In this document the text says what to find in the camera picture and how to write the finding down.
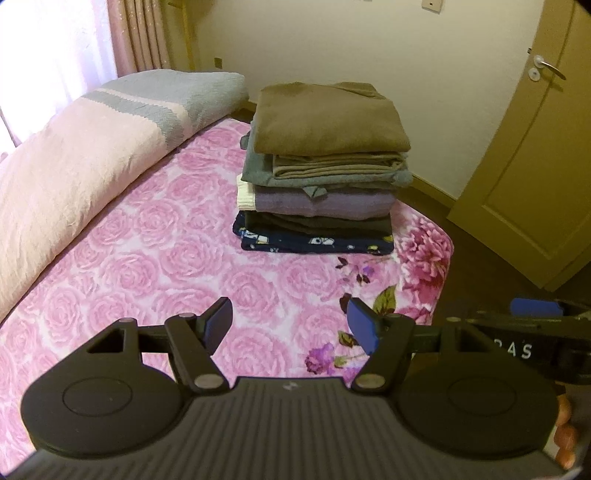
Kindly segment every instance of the ribbed black surface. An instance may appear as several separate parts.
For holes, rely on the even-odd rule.
[[[241,379],[204,397],[165,438],[110,459],[37,452],[9,480],[531,480],[559,475],[546,455],[476,461],[413,437],[376,397],[340,379]]]

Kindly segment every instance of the black robotic device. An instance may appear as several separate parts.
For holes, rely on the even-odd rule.
[[[21,415],[37,451],[8,479],[564,473],[541,451],[558,412],[553,382],[499,349],[476,320],[417,326],[402,315],[379,319],[352,299],[348,321],[371,353],[351,389],[340,378],[238,378],[230,389],[210,358],[232,324],[229,299],[159,326],[120,319],[29,387]],[[143,352],[167,353],[176,382],[144,365]],[[439,362],[406,378],[422,352],[439,352]]]

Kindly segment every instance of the purple folded garment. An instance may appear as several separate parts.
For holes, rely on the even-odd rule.
[[[366,220],[386,216],[395,201],[390,190],[329,190],[312,199],[301,189],[255,186],[256,211],[282,215]]]

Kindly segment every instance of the navy blue patterned garment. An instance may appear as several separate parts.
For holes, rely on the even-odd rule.
[[[324,238],[289,231],[260,235],[246,230],[244,212],[238,212],[232,231],[242,238],[242,249],[286,254],[388,255],[394,250],[392,236],[383,238]]]

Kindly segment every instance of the door handle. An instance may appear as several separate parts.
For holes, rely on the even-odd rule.
[[[539,69],[547,68],[549,71],[558,75],[563,80],[566,80],[566,77],[564,76],[564,74],[559,69],[557,69],[554,65],[550,65],[550,63],[547,63],[546,61],[544,61],[544,57],[542,55],[536,55],[534,57],[534,65],[536,67],[538,67]]]

